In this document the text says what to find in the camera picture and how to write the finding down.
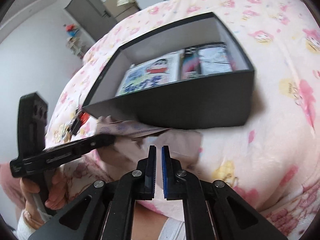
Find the pink beige fabric garment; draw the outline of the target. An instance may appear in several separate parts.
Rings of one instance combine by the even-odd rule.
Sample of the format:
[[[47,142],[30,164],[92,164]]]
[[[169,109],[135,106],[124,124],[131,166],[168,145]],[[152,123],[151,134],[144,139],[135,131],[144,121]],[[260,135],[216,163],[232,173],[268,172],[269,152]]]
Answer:
[[[136,121],[114,121],[110,116],[97,120],[96,134],[114,135],[110,146],[97,149],[101,161],[124,171],[133,169],[139,160],[148,155],[149,146],[161,150],[168,146],[170,156],[182,165],[197,163],[202,143],[202,134],[171,128],[160,128]]]

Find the Shin-chan bead kit bag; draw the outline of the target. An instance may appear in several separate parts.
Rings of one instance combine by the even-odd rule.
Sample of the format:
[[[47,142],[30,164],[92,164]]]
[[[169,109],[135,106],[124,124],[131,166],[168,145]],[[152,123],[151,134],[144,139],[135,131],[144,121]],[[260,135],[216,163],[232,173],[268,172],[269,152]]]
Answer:
[[[182,49],[139,65],[133,64],[125,73],[116,96],[178,81],[183,52]]]

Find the black Smart Devil box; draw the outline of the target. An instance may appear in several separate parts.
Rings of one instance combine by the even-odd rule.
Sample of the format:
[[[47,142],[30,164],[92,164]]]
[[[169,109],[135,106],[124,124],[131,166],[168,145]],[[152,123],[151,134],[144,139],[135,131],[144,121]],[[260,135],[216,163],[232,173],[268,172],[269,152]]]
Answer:
[[[182,63],[181,63],[181,73],[180,73],[181,80],[193,79],[193,78],[204,76],[201,73],[200,61],[199,61],[199,56],[197,52],[200,47],[207,46],[210,44],[224,44],[224,43],[221,43],[221,42],[208,43],[208,44],[192,46],[184,49],[184,54],[183,54]]]

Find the clear cartoon phone case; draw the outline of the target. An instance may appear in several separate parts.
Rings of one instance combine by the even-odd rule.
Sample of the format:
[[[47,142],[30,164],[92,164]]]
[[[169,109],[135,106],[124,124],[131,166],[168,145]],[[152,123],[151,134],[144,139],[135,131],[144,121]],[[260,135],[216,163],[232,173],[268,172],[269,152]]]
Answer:
[[[198,49],[201,73],[213,75],[232,72],[228,53],[224,44],[210,44]]]

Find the red packet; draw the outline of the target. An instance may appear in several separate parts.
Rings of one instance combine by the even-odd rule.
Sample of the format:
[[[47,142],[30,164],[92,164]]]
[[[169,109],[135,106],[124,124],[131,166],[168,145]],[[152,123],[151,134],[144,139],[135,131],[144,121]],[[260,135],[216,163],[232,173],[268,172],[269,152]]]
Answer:
[[[78,114],[78,118],[80,121],[80,126],[83,126],[87,122],[87,120],[90,118],[90,115],[86,112],[81,111]]]

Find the white shelf rack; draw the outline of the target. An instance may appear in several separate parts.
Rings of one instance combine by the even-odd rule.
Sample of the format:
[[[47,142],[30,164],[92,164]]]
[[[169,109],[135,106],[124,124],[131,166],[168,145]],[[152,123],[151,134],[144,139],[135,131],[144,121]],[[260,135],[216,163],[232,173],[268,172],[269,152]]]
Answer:
[[[72,54],[83,59],[86,53],[86,45],[78,37],[67,38],[66,47],[71,50]]]

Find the black storage box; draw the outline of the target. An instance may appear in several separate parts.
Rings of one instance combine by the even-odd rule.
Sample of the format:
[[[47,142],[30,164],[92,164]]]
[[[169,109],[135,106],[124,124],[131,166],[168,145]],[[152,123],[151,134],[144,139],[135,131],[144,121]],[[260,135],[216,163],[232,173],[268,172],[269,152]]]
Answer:
[[[201,76],[117,96],[132,64],[196,45],[224,43],[235,64],[229,73]],[[212,12],[154,29],[120,46],[82,105],[95,118],[175,129],[242,126],[251,112],[255,70],[236,38]]]

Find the red blue toy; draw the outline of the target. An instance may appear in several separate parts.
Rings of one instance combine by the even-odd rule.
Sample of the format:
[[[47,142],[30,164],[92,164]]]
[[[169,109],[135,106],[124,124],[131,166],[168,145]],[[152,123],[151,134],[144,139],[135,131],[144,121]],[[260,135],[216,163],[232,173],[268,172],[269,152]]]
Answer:
[[[70,37],[76,37],[77,33],[79,32],[79,28],[75,24],[68,24],[64,25],[65,31]]]

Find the grey door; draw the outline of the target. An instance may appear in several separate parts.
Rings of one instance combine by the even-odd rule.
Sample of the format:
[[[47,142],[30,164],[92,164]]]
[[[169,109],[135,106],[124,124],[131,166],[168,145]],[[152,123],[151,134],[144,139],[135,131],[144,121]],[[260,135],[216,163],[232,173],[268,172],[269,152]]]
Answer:
[[[101,0],[71,0],[65,10],[95,41],[118,23]]]

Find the cardboard boxes stack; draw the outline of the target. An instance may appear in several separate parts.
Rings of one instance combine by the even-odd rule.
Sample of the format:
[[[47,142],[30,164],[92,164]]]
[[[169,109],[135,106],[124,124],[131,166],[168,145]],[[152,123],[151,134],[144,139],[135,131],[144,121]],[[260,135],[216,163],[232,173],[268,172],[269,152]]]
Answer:
[[[138,5],[134,3],[126,3],[118,5],[119,0],[106,0],[103,5],[106,11],[113,17],[117,22],[137,13],[140,11]]]

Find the pink cartoon bed blanket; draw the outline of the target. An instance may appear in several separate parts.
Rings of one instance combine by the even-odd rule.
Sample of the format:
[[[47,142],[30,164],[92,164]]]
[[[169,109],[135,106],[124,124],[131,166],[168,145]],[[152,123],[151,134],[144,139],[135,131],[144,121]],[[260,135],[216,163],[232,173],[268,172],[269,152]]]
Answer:
[[[76,108],[122,44],[205,12],[227,25],[255,67],[253,109],[245,126],[198,131],[199,160],[186,168],[225,181],[288,239],[301,239],[319,210],[319,26],[300,0],[168,0],[122,20],[64,88],[46,145],[69,140]]]

